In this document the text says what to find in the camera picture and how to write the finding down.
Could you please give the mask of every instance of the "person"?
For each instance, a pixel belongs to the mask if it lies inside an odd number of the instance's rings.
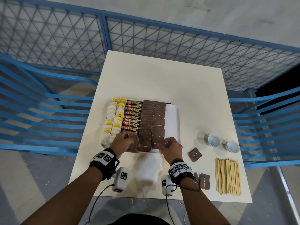
[[[130,144],[133,143],[133,137],[126,138],[127,132],[119,133],[112,142],[110,149],[119,159],[127,151]],[[174,161],[182,160],[182,145],[173,137],[167,138],[168,147],[159,144],[165,160],[171,165]],[[101,169],[91,162],[90,167],[76,178],[73,182],[63,188],[54,197],[42,205],[36,212],[29,216],[23,225],[75,225],[78,224],[86,211],[93,194],[98,185],[103,180]],[[191,177],[185,177],[180,180],[180,190],[185,203],[187,215],[191,225],[228,225],[227,219],[218,211],[212,202],[201,191],[199,184]],[[141,214],[127,214],[121,218],[116,218],[116,224],[146,223],[146,224],[168,224],[165,220]]]

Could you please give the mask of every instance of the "wristband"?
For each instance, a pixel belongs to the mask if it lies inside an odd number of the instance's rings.
[[[94,166],[98,168],[103,175],[103,181],[105,179],[109,180],[112,177],[119,163],[115,152],[111,148],[107,148],[104,151],[99,152],[90,160],[89,167]]]
[[[171,163],[169,175],[171,181],[174,182],[176,185],[179,185],[181,180],[184,178],[189,177],[194,179],[192,169],[181,159],[175,159]]]

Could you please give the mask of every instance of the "gray wall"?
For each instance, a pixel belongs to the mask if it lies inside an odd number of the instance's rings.
[[[49,0],[300,47],[300,0]]]

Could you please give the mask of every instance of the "table top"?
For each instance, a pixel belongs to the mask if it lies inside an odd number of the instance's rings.
[[[223,143],[238,141],[221,69],[115,51],[107,53],[69,182],[81,175],[88,168],[89,160],[104,149],[100,139],[113,97],[176,105],[183,160],[193,172],[210,175],[210,190],[203,190],[205,195],[211,201],[252,203],[241,153],[228,152],[222,146],[213,148],[204,140],[207,134],[215,133]],[[188,152],[195,147],[203,156],[192,162]],[[221,195],[216,191],[216,157],[238,161],[241,196]],[[116,193],[108,188],[102,196],[165,198],[161,177],[168,174],[170,166],[162,154],[125,152],[120,158],[121,166],[130,170],[126,189]],[[94,195],[99,195],[113,180],[102,181]],[[168,198],[182,200],[182,194],[178,189]]]

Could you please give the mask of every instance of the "person's left hand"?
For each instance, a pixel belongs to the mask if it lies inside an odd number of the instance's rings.
[[[112,144],[110,145],[110,148],[114,151],[114,153],[117,156],[117,159],[121,157],[123,152],[126,152],[128,147],[133,144],[133,137],[132,132],[123,131],[115,136],[115,139],[113,140]]]

